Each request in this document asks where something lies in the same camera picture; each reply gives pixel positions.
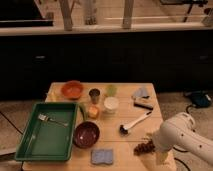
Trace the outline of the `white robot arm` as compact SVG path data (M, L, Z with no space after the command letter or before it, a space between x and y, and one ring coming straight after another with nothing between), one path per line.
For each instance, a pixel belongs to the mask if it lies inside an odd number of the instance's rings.
M213 140L195 133L195 126L194 118L185 112L165 120L152 134L155 149L165 153L177 145L213 165Z

